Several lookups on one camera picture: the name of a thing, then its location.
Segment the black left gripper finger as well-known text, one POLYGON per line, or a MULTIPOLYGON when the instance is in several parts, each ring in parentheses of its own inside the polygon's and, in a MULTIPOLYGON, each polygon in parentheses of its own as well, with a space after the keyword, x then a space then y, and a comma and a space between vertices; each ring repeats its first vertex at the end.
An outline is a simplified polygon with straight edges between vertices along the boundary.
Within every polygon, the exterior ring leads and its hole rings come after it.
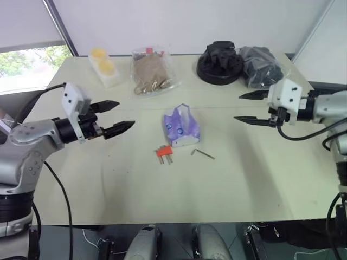
POLYGON ((118 101, 104 100, 91 104, 91 113, 104 113, 114 109, 116 106, 120 105, 118 101))
POLYGON ((115 123, 112 127, 103 129, 104 139, 107 140, 116 137, 117 135, 121 135, 128 131, 134 124, 135 121, 121 121, 115 123))

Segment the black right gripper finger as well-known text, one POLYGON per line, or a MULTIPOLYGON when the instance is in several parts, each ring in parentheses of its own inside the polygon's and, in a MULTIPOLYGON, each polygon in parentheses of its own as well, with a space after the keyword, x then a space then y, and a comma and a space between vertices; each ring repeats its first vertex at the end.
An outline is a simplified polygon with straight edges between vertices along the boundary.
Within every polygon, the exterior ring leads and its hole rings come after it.
POLYGON ((271 127, 269 119, 258 119, 255 116, 235 116, 234 119, 237 119, 237 120, 244 122, 246 124, 249 124, 249 125, 271 127))
POLYGON ((253 92, 245 93, 239 96, 239 99, 246 100, 263 100, 268 97, 268 90, 255 90, 253 92))

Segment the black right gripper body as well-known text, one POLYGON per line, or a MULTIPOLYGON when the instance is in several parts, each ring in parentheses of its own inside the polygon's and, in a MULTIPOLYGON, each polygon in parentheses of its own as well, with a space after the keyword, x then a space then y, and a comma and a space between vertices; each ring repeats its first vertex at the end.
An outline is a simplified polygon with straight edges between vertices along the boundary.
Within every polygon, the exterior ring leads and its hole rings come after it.
POLYGON ((288 112, 286 108, 278 107, 277 109, 269 108, 268 112, 271 117, 269 119, 269 126, 276 128, 277 126, 282 126, 284 122, 288 121, 288 112))

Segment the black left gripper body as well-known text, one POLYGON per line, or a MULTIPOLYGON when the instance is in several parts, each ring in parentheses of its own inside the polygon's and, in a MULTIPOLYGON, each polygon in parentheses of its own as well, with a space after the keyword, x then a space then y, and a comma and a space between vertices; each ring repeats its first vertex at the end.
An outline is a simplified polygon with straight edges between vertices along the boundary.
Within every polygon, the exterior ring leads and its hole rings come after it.
POLYGON ((79 115, 79 126, 85 139, 91 140, 103 136, 103 128, 97 124, 96 113, 102 113, 102 105, 93 103, 84 115, 79 115))

